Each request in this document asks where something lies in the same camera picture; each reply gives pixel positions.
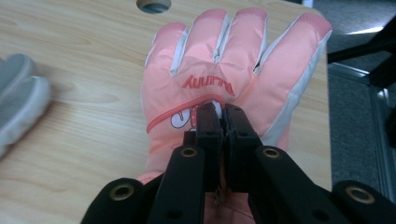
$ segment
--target wooden table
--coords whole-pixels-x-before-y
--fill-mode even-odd
[[[147,14],[133,0],[0,1],[0,56],[22,52],[53,88],[43,118],[0,160],[0,223],[77,223],[99,190],[144,172],[148,136],[140,104],[156,31],[191,25],[203,11],[264,7],[273,41],[313,9],[270,0],[174,0]],[[331,187],[326,57],[292,117],[290,155],[315,183]]]

